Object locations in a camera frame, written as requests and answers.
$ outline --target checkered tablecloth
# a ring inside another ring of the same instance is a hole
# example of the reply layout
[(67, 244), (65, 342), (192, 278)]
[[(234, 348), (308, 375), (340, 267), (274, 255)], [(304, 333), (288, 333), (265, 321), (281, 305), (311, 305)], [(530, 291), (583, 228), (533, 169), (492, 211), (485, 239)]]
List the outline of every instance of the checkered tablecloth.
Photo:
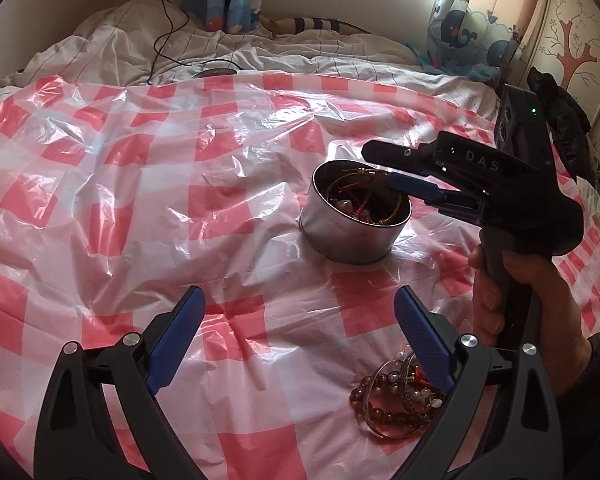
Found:
[[(62, 345), (112, 344), (191, 284), (206, 317), (158, 394), (211, 480), (390, 478), (414, 441), (379, 442), (350, 390), (405, 346), (392, 314), (411, 285), (472, 326), (477, 228), (413, 200), (384, 260), (337, 264), (298, 230), (313, 170), (374, 137), (414, 146), (493, 124), (416, 92), (330, 76), (243, 73), (163, 87), (46, 78), (0, 104), (0, 438), (31, 471)], [(577, 197), (564, 176), (565, 193)], [(600, 231), (557, 258), (587, 333), (600, 331)], [(142, 465), (111, 389), (129, 460)]]

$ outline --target silver can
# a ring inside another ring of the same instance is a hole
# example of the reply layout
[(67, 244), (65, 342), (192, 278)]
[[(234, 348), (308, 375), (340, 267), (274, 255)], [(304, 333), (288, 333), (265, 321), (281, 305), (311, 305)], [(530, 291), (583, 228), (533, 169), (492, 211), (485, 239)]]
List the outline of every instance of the silver can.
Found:
[[(384, 258), (411, 216), (411, 202), (405, 194), (394, 218), (386, 225), (361, 222), (343, 213), (322, 195), (324, 190), (345, 171), (359, 168), (377, 170), (353, 160), (330, 160), (314, 171), (306, 204), (300, 213), (300, 229), (322, 254), (344, 264), (368, 265)], [(379, 186), (377, 193), (387, 201), (397, 191)]]

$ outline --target pile of jewelry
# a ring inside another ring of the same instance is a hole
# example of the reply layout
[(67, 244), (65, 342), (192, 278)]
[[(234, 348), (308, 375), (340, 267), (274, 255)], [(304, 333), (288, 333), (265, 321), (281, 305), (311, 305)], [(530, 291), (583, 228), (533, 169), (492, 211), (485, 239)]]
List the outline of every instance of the pile of jewelry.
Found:
[(323, 192), (324, 198), (340, 212), (366, 224), (387, 225), (394, 219), (402, 195), (385, 189), (391, 195), (390, 203), (379, 193), (384, 184), (384, 171), (359, 168), (346, 171)]
[[(376, 394), (395, 397), (405, 411), (394, 413), (374, 407), (370, 398)], [(376, 435), (396, 439), (428, 426), (445, 402), (445, 396), (429, 384), (415, 354), (401, 350), (394, 360), (364, 377), (351, 392), (349, 402), (357, 418), (364, 420)]]

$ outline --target metal screw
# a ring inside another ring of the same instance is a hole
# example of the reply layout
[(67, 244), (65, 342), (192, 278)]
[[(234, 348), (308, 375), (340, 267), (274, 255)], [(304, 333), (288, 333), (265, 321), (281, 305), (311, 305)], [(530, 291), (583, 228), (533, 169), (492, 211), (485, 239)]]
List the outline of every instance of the metal screw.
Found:
[(125, 346), (135, 346), (140, 342), (140, 334), (136, 332), (129, 332), (122, 338), (122, 343)]
[(71, 341), (62, 347), (65, 354), (75, 354), (78, 351), (78, 343)]
[(536, 353), (538, 353), (536, 346), (531, 343), (524, 343), (522, 345), (522, 351), (527, 355), (536, 355)]
[(473, 334), (464, 334), (460, 338), (460, 342), (469, 348), (473, 348), (474, 346), (478, 346), (478, 338)]

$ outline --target bed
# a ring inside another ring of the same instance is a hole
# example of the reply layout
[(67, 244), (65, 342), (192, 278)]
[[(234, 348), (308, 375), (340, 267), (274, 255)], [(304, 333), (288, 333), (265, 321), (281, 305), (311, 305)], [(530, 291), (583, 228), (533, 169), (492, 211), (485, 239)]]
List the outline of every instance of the bed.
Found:
[[(164, 51), (180, 63), (160, 60), (149, 86), (164, 22), (160, 0), (101, 10), (0, 82), (0, 441), (31, 473), (62, 345), (112, 344), (195, 284), (207, 315), (157, 398), (210, 479), (390, 478), (416, 441), (375, 439), (349, 392), (406, 347), (398, 285), (471, 330), (466, 256), (478, 229), (414, 199), (391, 255), (352, 267), (309, 246), (299, 212), (313, 169), (362, 160), (366, 140), (413, 146), (444, 128), (493, 145), (497, 96), (423, 72), (381, 36), (231, 36), (195, 22)], [(192, 78), (217, 58), (242, 70)], [(557, 167), (585, 211), (583, 243), (555, 263), (588, 335), (600, 332), (600, 196)], [(143, 467), (106, 396), (129, 462)]]

